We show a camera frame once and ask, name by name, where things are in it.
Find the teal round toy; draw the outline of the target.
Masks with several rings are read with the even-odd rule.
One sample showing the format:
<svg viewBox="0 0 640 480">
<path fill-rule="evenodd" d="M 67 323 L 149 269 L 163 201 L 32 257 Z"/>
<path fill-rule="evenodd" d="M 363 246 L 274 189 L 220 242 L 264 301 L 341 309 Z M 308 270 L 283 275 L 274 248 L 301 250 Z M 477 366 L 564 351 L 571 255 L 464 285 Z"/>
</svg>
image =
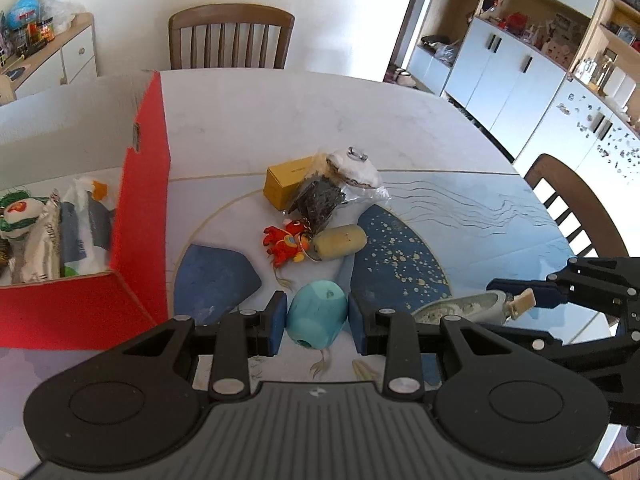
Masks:
<svg viewBox="0 0 640 480">
<path fill-rule="evenodd" d="M 296 292 L 286 316 L 288 336 L 306 349 L 329 348 L 347 318 L 347 297 L 332 281 L 314 281 Z"/>
</svg>

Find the red rooster plush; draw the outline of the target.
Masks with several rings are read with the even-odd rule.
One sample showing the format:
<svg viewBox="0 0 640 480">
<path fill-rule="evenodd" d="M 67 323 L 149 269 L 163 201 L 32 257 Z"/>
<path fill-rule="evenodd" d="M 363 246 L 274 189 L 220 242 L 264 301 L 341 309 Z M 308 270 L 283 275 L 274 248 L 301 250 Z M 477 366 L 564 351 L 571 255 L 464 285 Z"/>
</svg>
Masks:
<svg viewBox="0 0 640 480">
<path fill-rule="evenodd" d="M 268 226 L 262 234 L 262 246 L 271 258 L 273 269 L 280 269 L 290 261 L 299 263 L 305 259 L 310 243 L 303 222 L 292 220 L 282 228 Z"/>
</svg>

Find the beige cylinder toy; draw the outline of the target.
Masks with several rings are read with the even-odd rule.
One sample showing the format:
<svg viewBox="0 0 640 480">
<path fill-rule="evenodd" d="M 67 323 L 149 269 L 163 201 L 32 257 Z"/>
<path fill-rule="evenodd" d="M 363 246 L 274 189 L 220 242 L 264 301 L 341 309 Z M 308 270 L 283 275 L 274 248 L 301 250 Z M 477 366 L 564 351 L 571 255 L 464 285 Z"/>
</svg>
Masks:
<svg viewBox="0 0 640 480">
<path fill-rule="evenodd" d="M 356 224 L 326 229 L 311 241 L 312 254 L 320 261 L 345 258 L 365 248 L 368 237 Z"/>
</svg>

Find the yellow small box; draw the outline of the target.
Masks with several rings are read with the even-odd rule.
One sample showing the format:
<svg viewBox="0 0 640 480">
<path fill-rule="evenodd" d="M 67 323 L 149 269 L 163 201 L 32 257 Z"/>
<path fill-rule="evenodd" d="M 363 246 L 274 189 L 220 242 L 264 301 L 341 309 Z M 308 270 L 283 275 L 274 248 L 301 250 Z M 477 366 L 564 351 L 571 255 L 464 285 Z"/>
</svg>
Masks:
<svg viewBox="0 0 640 480">
<path fill-rule="evenodd" d="M 267 168 L 262 192 L 274 208 L 285 210 L 291 205 L 313 162 L 314 156 L 309 156 Z"/>
</svg>

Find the white shell pouch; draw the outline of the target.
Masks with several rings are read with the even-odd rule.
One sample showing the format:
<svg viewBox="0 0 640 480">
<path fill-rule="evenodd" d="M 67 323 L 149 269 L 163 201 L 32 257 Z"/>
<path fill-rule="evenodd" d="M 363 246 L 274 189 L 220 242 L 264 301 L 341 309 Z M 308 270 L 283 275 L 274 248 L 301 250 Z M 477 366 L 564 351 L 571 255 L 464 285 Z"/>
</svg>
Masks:
<svg viewBox="0 0 640 480">
<path fill-rule="evenodd" d="M 369 156 L 359 148 L 349 146 L 326 156 L 326 163 L 351 185 L 360 188 L 379 188 L 382 178 Z"/>
</svg>

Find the red and white cardboard box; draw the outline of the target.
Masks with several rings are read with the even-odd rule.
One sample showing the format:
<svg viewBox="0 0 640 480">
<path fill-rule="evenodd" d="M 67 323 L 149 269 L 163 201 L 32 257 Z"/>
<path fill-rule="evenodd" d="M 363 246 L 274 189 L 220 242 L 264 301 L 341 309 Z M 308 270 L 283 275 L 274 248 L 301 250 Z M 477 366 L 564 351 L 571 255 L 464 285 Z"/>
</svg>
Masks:
<svg viewBox="0 0 640 480">
<path fill-rule="evenodd" d="M 104 350 L 168 318 L 170 168 L 159 73 L 70 84 L 1 110 L 1 198 L 58 194 L 61 276 L 12 282 L 17 249 L 1 237 L 1 343 Z"/>
</svg>

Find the white green plush charm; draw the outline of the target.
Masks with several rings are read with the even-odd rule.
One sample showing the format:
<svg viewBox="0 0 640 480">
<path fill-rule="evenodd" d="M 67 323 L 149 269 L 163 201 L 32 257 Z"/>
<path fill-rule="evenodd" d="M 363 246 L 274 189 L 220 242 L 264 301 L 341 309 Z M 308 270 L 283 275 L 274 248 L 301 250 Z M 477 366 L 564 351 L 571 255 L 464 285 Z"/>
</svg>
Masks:
<svg viewBox="0 0 640 480">
<path fill-rule="evenodd" d="M 46 206 L 47 197 L 26 191 L 9 192 L 1 199 L 1 237 L 22 240 L 35 225 Z"/>
</svg>

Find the wooden chair right side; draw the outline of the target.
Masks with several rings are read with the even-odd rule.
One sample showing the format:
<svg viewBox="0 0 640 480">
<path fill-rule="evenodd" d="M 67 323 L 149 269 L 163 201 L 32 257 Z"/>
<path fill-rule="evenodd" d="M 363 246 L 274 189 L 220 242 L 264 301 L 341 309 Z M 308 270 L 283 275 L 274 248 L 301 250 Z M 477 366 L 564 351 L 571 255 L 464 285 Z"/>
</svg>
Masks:
<svg viewBox="0 0 640 480">
<path fill-rule="evenodd" d="M 537 157 L 524 177 L 534 190 L 545 183 L 552 193 L 544 208 L 576 257 L 628 257 L 620 231 L 588 184 L 564 162 L 548 155 Z"/>
</svg>

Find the brown wooden chair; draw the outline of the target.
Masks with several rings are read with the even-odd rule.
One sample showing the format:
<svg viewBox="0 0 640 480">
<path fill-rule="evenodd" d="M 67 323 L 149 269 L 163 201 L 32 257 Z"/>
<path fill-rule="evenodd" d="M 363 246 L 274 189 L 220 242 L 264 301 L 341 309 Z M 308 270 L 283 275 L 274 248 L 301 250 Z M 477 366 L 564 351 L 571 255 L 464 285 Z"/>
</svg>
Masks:
<svg viewBox="0 0 640 480">
<path fill-rule="evenodd" d="M 186 68 L 285 68 L 294 15 L 274 6 L 215 3 L 168 20 L 169 63 Z"/>
</svg>

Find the white drawer sideboard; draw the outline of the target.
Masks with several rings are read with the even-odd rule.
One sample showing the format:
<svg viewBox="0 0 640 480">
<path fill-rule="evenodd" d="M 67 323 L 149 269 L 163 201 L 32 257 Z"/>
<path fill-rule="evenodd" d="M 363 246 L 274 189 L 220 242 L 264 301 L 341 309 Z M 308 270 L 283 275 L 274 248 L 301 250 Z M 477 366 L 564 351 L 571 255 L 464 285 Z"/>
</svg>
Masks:
<svg viewBox="0 0 640 480">
<path fill-rule="evenodd" d="M 94 18 L 77 14 L 66 32 L 29 56 L 12 55 L 1 67 L 1 104 L 58 86 L 96 79 Z"/>
</svg>

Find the blue globe toy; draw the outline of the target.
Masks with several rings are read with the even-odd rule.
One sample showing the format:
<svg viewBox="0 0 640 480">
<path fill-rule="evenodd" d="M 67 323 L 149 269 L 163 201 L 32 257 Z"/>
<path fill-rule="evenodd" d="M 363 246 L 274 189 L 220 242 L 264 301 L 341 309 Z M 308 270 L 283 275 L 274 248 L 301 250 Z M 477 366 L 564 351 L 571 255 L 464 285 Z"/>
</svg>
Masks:
<svg viewBox="0 0 640 480">
<path fill-rule="evenodd" d="M 16 0 L 6 14 L 6 26 L 9 30 L 17 30 L 30 23 L 38 23 L 40 15 L 40 0 Z"/>
</svg>

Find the white wall cabinet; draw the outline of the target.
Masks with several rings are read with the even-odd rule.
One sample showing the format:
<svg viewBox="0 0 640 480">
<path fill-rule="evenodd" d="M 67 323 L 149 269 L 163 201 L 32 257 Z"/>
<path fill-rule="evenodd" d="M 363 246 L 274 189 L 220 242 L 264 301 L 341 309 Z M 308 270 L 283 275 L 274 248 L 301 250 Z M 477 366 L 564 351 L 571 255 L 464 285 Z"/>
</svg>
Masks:
<svg viewBox="0 0 640 480">
<path fill-rule="evenodd" d="M 639 10 L 623 0 L 427 0 L 406 62 L 519 172 L 548 154 L 639 175 Z"/>
</svg>

